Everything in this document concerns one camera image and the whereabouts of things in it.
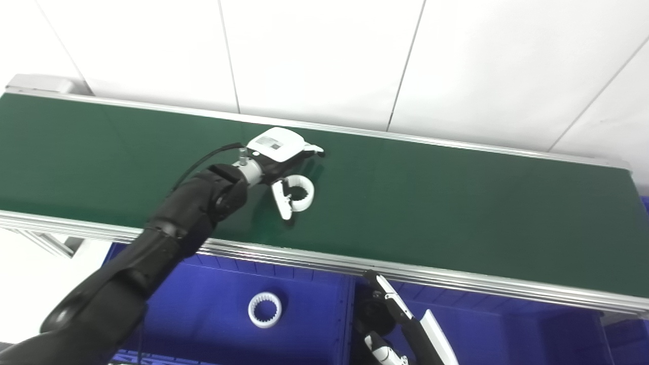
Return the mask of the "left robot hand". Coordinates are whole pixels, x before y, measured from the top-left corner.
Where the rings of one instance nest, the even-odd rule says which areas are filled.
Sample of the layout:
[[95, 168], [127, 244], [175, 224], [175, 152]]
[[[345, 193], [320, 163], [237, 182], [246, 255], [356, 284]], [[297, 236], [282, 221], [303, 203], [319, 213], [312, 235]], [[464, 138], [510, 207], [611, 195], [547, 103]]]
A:
[[289, 129], [273, 127], [240, 148], [237, 167], [248, 186], [267, 185], [281, 218], [290, 223], [294, 214], [308, 209], [315, 197], [315, 187], [303, 175], [289, 172], [313, 156], [323, 157], [323, 148], [308, 143]]

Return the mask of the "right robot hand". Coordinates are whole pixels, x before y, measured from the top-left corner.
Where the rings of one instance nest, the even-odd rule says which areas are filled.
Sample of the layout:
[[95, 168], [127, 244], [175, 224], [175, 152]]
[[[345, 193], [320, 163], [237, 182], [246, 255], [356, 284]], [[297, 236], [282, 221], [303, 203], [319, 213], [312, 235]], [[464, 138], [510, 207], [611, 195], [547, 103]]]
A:
[[[459, 364], [448, 339], [432, 314], [426, 310], [421, 319], [412, 313], [396, 289], [383, 275], [366, 270], [363, 278], [379, 293], [389, 316], [400, 326], [404, 338], [415, 355], [415, 364]], [[362, 340], [379, 364], [408, 364], [405, 355], [399, 355], [375, 330], [360, 331]]]

